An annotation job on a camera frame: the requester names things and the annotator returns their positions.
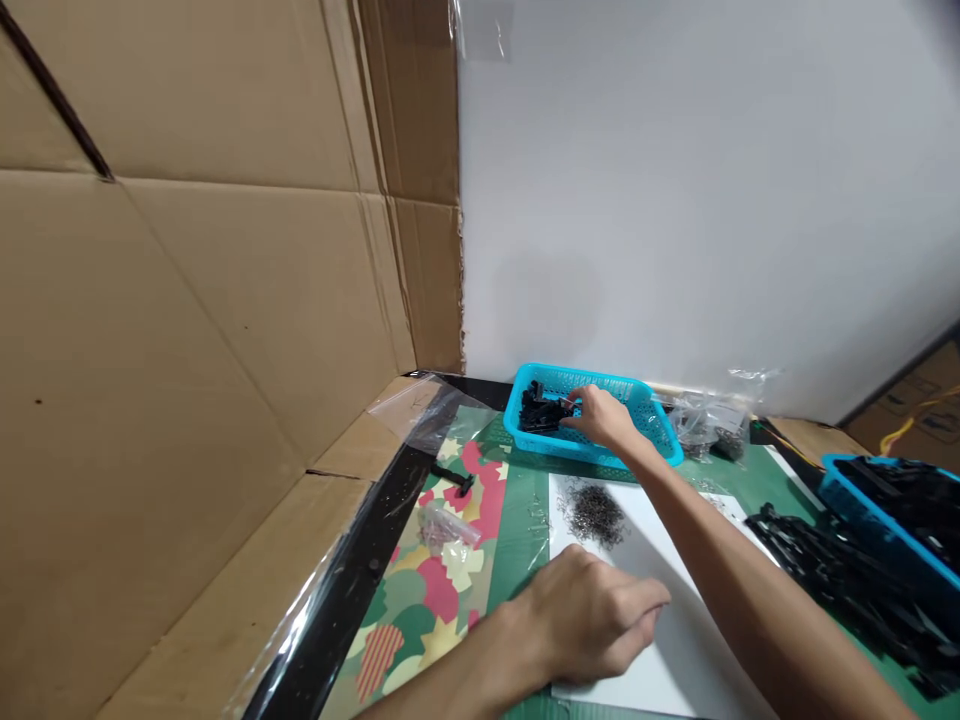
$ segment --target green cutting mat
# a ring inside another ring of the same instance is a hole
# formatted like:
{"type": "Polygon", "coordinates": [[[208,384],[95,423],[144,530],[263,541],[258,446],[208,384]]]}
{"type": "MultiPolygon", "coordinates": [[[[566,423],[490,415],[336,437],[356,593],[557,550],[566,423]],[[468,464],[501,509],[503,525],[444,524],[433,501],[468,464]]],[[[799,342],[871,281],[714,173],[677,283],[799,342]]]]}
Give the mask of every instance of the green cutting mat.
{"type": "MultiPolygon", "coordinates": [[[[493,566],[488,610],[514,597],[536,571],[550,559],[548,526],[550,510],[547,481],[550,473],[634,482],[625,470],[612,470],[562,458],[519,450],[503,427],[502,416],[477,438],[485,462],[507,460],[510,471],[500,522],[500,535],[493,566]]],[[[809,505],[776,461],[761,446],[751,445],[743,465],[713,459],[710,464],[685,461],[679,473],[702,492],[733,495],[748,514],[772,502],[781,515],[795,515],[815,522],[817,511],[809,505]]],[[[960,693],[930,703],[907,679],[904,670],[889,658],[880,659],[855,637],[850,639],[870,658],[877,670],[923,720],[960,718],[960,693]]],[[[624,710],[590,703],[555,700],[549,688],[527,698],[505,717],[512,720],[553,717],[563,712],[573,720],[619,718],[664,718],[656,713],[624,710]]]]}

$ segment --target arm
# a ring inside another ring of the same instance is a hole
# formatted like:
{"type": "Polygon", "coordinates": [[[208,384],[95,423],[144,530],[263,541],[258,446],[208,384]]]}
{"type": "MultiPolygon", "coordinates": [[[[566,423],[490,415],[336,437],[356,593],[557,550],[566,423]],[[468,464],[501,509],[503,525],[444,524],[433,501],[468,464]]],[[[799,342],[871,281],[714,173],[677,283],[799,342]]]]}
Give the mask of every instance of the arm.
{"type": "Polygon", "coordinates": [[[580,546],[568,547],[443,659],[360,717],[486,720],[552,680],[623,674],[653,642],[668,602],[656,580],[638,580],[580,546]]]}
{"type": "Polygon", "coordinates": [[[566,421],[610,448],[634,474],[670,533],[731,650],[782,718],[912,718],[839,626],[681,478],[595,386],[578,388],[582,417],[566,421]]]}

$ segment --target cardboard box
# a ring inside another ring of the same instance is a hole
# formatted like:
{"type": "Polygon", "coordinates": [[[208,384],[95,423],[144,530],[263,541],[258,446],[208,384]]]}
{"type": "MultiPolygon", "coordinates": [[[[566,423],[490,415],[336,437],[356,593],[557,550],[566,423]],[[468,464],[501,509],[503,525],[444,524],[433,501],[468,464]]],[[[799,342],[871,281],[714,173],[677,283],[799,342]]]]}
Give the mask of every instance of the cardboard box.
{"type": "Polygon", "coordinates": [[[75,113],[0,36],[0,715],[72,720],[251,536],[300,577],[393,454],[337,438],[460,369],[456,52],[436,0],[7,5],[75,113]]]}
{"type": "Polygon", "coordinates": [[[853,417],[844,429],[879,454],[880,441],[896,432],[911,417],[913,427],[896,443],[892,457],[923,460],[960,473],[960,395],[917,410],[960,386],[960,340],[948,339],[878,400],[853,417]]]}
{"type": "MultiPolygon", "coordinates": [[[[415,381],[397,378],[380,397],[415,381]]],[[[401,441],[363,414],[305,475],[114,693],[98,720],[219,717],[401,441]]]]}
{"type": "Polygon", "coordinates": [[[0,167],[92,173],[13,42],[0,33],[0,167]]]}

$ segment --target white wall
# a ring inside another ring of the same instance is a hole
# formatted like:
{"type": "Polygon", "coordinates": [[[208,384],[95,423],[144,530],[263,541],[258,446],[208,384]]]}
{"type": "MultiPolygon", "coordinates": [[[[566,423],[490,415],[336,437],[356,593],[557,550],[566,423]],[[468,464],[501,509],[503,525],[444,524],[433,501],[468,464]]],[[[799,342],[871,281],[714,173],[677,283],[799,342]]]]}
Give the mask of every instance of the white wall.
{"type": "Polygon", "coordinates": [[[461,2],[470,375],[780,367],[769,411],[836,421],[960,316],[960,54],[929,7],[461,2]]]}

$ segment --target hand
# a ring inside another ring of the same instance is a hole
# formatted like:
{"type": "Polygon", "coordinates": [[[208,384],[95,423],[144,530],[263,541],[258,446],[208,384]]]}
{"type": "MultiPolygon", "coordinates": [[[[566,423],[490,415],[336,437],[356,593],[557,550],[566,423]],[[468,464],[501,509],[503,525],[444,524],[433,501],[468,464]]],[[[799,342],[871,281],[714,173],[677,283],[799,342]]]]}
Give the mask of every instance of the hand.
{"type": "Polygon", "coordinates": [[[584,385],[574,388],[567,399],[582,401],[581,415],[565,418],[560,424],[579,430],[597,445],[616,451],[643,437],[633,424],[627,406],[606,390],[596,385],[584,385]]]}
{"type": "Polygon", "coordinates": [[[545,676],[573,684],[625,673],[653,642],[669,602],[660,582],[627,575],[579,545],[548,563],[514,601],[532,634],[523,641],[539,649],[545,676]]]}

